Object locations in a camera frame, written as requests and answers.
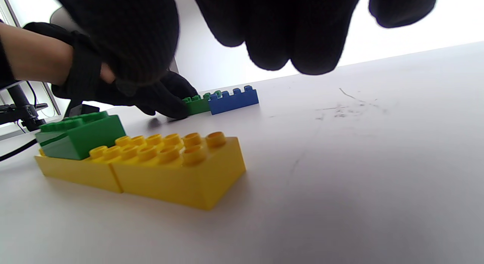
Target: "table surface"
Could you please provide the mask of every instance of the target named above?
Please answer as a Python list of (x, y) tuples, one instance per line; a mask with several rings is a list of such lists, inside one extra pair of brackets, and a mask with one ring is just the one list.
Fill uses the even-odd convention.
[(131, 136), (237, 136), (247, 174), (205, 212), (44, 178), (31, 148), (0, 164), (0, 262), (482, 263), (483, 64), (475, 43), (253, 83), (216, 116), (113, 109)]

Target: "row of lego studs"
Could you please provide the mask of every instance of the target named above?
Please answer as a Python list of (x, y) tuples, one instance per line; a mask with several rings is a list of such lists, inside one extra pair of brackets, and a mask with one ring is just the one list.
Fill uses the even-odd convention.
[(142, 162), (168, 164), (178, 160), (183, 166), (193, 166), (203, 162), (211, 149), (219, 148), (226, 142), (222, 132), (209, 134), (202, 140), (199, 133), (192, 133), (183, 138), (178, 134), (162, 137), (160, 134), (148, 138), (124, 136), (115, 140), (115, 145), (108, 148), (100, 146), (89, 151), (87, 159), (98, 163), (121, 162), (137, 164)]
[(239, 88), (235, 88), (233, 95), (230, 95), (228, 91), (221, 92), (218, 90), (213, 94), (206, 93), (203, 97), (200, 95), (187, 97), (183, 101), (187, 104), (189, 115), (208, 111), (211, 111), (211, 114), (215, 115), (258, 104), (259, 97), (257, 96), (257, 90), (253, 89), (250, 85), (246, 85), (244, 86), (244, 92), (240, 91)]

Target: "white surface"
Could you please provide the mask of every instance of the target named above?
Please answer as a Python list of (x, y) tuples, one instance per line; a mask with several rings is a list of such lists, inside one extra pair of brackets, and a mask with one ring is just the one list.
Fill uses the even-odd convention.
[[(339, 66), (357, 64), (484, 40), (484, 0), (438, 0), (425, 19), (385, 29), (368, 12), (368, 0), (355, 9)], [(194, 0), (176, 0), (180, 41), (175, 55), (180, 74), (199, 89), (216, 89), (298, 74), (289, 62), (280, 71), (256, 67), (245, 45), (227, 48), (213, 37)]]
[(116, 108), (132, 136), (238, 136), (247, 175), (204, 212), (44, 178), (31, 148), (0, 164), (2, 263), (480, 264), (483, 55), (254, 83), (260, 105), (176, 123)]

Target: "hand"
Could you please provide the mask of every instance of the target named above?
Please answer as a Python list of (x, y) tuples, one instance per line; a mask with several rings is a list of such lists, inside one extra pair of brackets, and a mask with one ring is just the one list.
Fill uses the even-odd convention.
[[(215, 38), (227, 47), (243, 42), (263, 69), (289, 59), (301, 73), (332, 71), (341, 57), (358, 0), (196, 0)], [(370, 0), (370, 13), (385, 28), (425, 17), (436, 0)]]
[(69, 76), (62, 86), (52, 85), (52, 92), (60, 98), (98, 101), (115, 106), (137, 106), (146, 114), (159, 112), (165, 116), (182, 119), (188, 110), (183, 98), (197, 94), (195, 88), (182, 76), (168, 72), (156, 83), (140, 87), (135, 95), (127, 97), (119, 92), (111, 69), (102, 63), (89, 37), (70, 33), (49, 23), (29, 23), (25, 29), (61, 40), (74, 49)]
[(197, 95), (197, 90), (185, 78), (172, 71), (157, 83), (138, 88), (131, 97), (119, 92), (115, 84), (116, 81), (99, 84), (96, 101), (115, 106), (136, 106), (150, 116), (158, 112), (174, 119), (186, 118), (188, 110), (182, 99)]

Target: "lego brick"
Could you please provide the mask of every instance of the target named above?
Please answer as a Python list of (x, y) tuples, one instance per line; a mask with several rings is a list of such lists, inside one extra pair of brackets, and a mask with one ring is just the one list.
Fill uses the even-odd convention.
[(209, 99), (209, 107), (212, 115), (258, 103), (259, 97), (257, 96), (257, 90), (252, 89), (250, 85), (244, 86), (244, 92), (241, 92), (239, 88), (235, 88), (233, 95), (230, 95), (227, 91), (223, 91), (221, 97), (210, 95)]
[(114, 146), (116, 138), (126, 135), (119, 117), (107, 112), (66, 118), (40, 129), (35, 137), (46, 156), (74, 160), (86, 159), (93, 148)]
[(152, 135), (148, 138), (124, 136), (116, 139), (115, 145), (110, 148), (100, 146), (90, 150), (89, 157), (84, 160), (46, 157), (43, 149), (39, 150), (40, 156), (35, 159), (42, 173), (47, 177), (121, 193), (123, 189), (119, 185), (111, 164), (121, 160), (123, 147), (156, 146), (157, 150), (160, 150), (165, 146), (165, 141), (167, 146), (173, 145), (178, 150), (182, 148), (178, 135), (170, 135), (166, 140), (163, 140), (161, 135)]
[(209, 97), (210, 94), (206, 93), (203, 95), (203, 98), (200, 98), (200, 95), (196, 95), (192, 98), (184, 98), (183, 101), (188, 107), (188, 115), (191, 116), (210, 111)]
[(100, 155), (97, 159), (92, 157), (85, 160), (54, 158), (46, 157), (41, 152), (41, 155), (36, 156), (35, 160), (42, 173), (47, 177), (122, 193), (123, 190), (112, 171), (110, 161), (102, 160), (100, 150), (105, 151), (107, 147), (103, 146), (93, 150)]
[(158, 144), (126, 144), (111, 165), (123, 191), (212, 209), (245, 172), (239, 141), (216, 132), (170, 135)]

